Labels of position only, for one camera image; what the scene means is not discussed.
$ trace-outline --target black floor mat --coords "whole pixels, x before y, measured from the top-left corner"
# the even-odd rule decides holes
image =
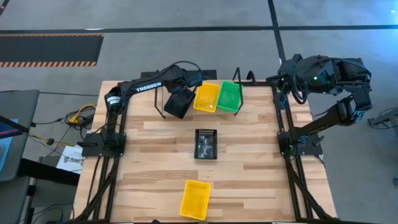
[[[0,34],[0,67],[95,66],[103,34]]]

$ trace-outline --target wooden table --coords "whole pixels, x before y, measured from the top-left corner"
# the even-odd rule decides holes
[[[116,84],[102,84],[94,130],[104,124],[104,94]],[[159,90],[158,105],[162,108],[169,94],[165,88]],[[294,220],[285,162],[276,137],[279,128],[271,87],[245,86],[243,95],[244,105],[237,116],[221,110],[202,113],[191,107],[183,120],[166,112],[165,119],[158,114],[154,90],[134,95],[127,113],[127,144],[119,165],[111,222],[151,222],[155,218],[161,222],[195,222],[179,215],[187,179],[211,184],[208,222]],[[291,98],[290,106],[296,126],[311,122],[308,104],[299,105]],[[200,128],[218,131],[216,161],[193,158],[195,129]],[[96,160],[84,161],[75,197],[76,215],[86,206]],[[335,216],[324,166],[314,156],[302,156],[302,160],[309,191],[327,213]],[[108,193],[104,195],[100,218],[104,217]],[[305,217],[302,194],[298,197]]]

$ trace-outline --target table leg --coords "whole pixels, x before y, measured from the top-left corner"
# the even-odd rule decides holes
[[[21,159],[19,164],[18,176],[28,176],[41,180],[50,180],[56,183],[77,186],[79,174],[44,165],[39,162]]]

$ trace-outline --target yellow basket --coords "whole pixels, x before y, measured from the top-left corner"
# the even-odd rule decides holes
[[[204,83],[198,88],[193,108],[198,111],[214,113],[217,107],[218,94],[220,93],[220,86]]]
[[[195,180],[187,180],[182,197],[180,215],[183,217],[204,220],[209,203],[211,185]]]

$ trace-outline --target white paper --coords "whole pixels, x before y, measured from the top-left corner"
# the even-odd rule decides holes
[[[83,167],[82,150],[80,146],[65,146],[57,168],[80,174]]]

